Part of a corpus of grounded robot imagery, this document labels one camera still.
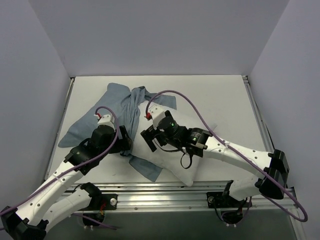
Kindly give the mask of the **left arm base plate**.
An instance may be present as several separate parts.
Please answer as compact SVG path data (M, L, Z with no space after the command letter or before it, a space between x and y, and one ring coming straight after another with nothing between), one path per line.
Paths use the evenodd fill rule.
M103 193L101 196L95 196L89 205L82 207L81 211L107 211L116 210L118 204L118 195L115 193Z

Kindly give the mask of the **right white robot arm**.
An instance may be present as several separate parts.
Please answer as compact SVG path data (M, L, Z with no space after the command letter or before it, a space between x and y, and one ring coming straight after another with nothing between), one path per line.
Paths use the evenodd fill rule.
M153 142L157 140L161 146L170 145L191 158L220 160L251 173L249 178L227 183L222 193L227 206L256 195L275 200L284 198L289 166L280 150L258 151L229 143L205 129L178 125L172 117L165 117L157 127L151 125L140 134L152 152L157 149Z

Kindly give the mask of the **white pillow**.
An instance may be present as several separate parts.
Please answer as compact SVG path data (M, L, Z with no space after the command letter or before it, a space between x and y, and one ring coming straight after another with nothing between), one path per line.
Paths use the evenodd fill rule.
M197 117L174 108L151 103L139 123L131 154L170 171L186 186L192 186L198 170L201 151L191 146L200 138L205 126Z

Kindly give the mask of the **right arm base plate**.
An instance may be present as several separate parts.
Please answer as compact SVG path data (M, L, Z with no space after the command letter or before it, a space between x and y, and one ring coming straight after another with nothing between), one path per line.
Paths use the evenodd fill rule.
M235 200L229 195L223 195L222 191L207 192L207 206L210 209L231 209L231 208L247 208L251 207L252 203L249 200Z

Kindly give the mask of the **striped blue beige pillowcase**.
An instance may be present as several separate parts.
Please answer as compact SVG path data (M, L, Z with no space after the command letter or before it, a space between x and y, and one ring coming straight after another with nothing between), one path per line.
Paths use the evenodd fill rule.
M113 115L107 109L98 110L99 117L96 116L98 107L108 107L115 114L117 123L125 126L128 136L134 140L138 131L139 117L141 111L139 105L148 101L156 93L150 93L145 86L135 87L130 90L127 86L118 83L109 83L106 92L91 107L88 112L71 125L66 134L58 143L60 148L70 148L79 145L83 140L92 136L92 132L98 127L98 120L105 119L104 115L110 115L111 123L114 123ZM172 109L177 109L177 102L174 96L160 95L153 100L153 103L160 104ZM131 154L131 151L121 152L122 156L129 156L129 164L142 176L155 182L160 175L162 168Z

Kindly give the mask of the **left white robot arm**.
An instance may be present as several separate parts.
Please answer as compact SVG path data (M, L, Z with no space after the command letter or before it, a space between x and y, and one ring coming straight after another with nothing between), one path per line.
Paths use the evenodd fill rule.
M56 171L37 189L37 194L19 206L7 206L1 211L4 230L14 240L42 240L53 226L79 210L114 210L117 197L103 196L90 182L80 184L62 200L59 197L97 167L107 154L128 151L132 144L125 126L98 126L90 138L70 150Z

